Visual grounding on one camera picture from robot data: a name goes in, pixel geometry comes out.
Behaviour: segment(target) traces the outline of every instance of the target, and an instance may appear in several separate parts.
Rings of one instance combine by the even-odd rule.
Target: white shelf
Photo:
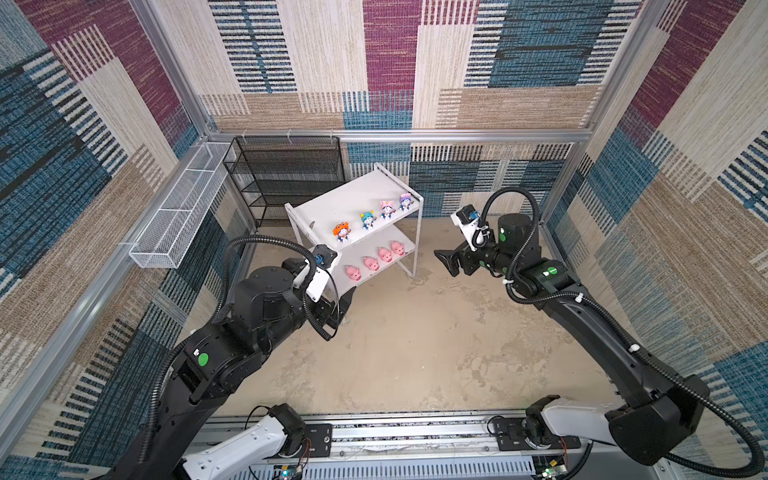
[[[398,257],[395,255],[395,252],[392,252],[392,261],[386,263],[379,258],[379,247],[384,247],[387,250],[392,251],[390,243],[393,240],[402,243],[406,249],[406,254]],[[339,289],[339,295],[343,295],[353,286],[358,286],[361,283],[366,282],[372,276],[390,268],[395,263],[398,263],[400,260],[407,257],[415,249],[416,245],[401,232],[398,227],[392,224],[392,222],[388,222],[385,227],[379,229],[376,235],[368,235],[351,247],[345,248],[341,253],[339,264],[331,271],[331,275],[333,275],[333,279],[336,281],[336,287]],[[379,269],[376,272],[368,270],[368,267],[362,262],[363,257],[377,259],[379,261]],[[347,265],[353,265],[360,269],[360,273],[362,274],[360,280],[352,280],[346,275]],[[328,287],[331,289],[333,288],[330,283],[328,284]]]
[[[407,211],[399,209],[400,195],[403,194],[411,194],[414,201]],[[394,200],[398,207],[390,220],[381,218],[383,200]],[[302,230],[315,243],[324,243],[331,250],[346,252],[359,241],[418,211],[422,202],[421,197],[397,182],[396,178],[390,177],[382,170],[374,169],[298,207],[286,204],[286,209],[293,209],[293,213],[301,220],[300,224],[303,224]],[[376,221],[371,230],[366,230],[362,227],[360,214],[371,210],[376,215]],[[304,227],[312,222],[314,225],[311,229]],[[350,227],[349,240],[344,243],[339,242],[333,234],[333,228],[343,222],[349,222]]]

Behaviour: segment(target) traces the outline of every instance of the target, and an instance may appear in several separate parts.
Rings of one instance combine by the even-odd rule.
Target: white mesh basket
[[[131,258],[138,266],[178,268],[181,265],[227,177],[222,162],[234,155],[230,144],[218,142],[207,142],[197,151],[131,248]]]

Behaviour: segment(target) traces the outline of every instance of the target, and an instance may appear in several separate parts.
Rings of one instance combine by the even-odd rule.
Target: figurine
[[[346,242],[349,240],[349,222],[339,223],[336,228],[333,229],[333,234],[339,239],[339,242]]]
[[[373,228],[373,221],[376,219],[376,217],[373,216],[373,210],[360,214],[360,218],[362,218],[362,228],[366,230],[371,230]]]
[[[389,263],[392,261],[392,252],[384,247],[379,247],[379,258]]]
[[[368,270],[376,272],[379,269],[379,261],[375,258],[364,257],[362,262],[368,267]]]
[[[392,214],[395,213],[395,201],[385,200],[382,202],[382,218],[384,220],[392,219]]]
[[[395,252],[395,255],[400,255],[402,257],[406,254],[406,248],[397,240],[393,240],[390,246],[392,247],[392,251]]]
[[[400,210],[402,211],[410,210],[412,203],[413,203],[413,199],[411,198],[411,194],[400,195]]]
[[[358,281],[362,278],[362,274],[360,273],[360,269],[356,266],[347,265],[346,266],[346,275],[351,278],[352,280]]]

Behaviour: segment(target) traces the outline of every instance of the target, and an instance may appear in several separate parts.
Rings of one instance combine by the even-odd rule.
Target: black metal shelf
[[[346,182],[337,137],[238,137],[224,162],[258,226],[289,225],[294,207]],[[256,200],[253,194],[260,194]]]

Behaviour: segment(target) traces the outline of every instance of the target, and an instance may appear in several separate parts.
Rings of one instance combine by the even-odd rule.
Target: pig figurine
[[[347,265],[346,266],[346,275],[351,278],[352,280],[358,281],[362,278],[362,274],[360,273],[360,269],[356,266]]]
[[[379,261],[375,258],[365,257],[362,262],[368,267],[368,270],[376,272],[379,269]]]
[[[406,248],[402,245],[402,243],[393,241],[390,246],[392,247],[392,251],[395,252],[395,255],[400,255],[402,257],[406,254]]]
[[[379,258],[389,263],[392,261],[392,252],[384,247],[379,247]]]

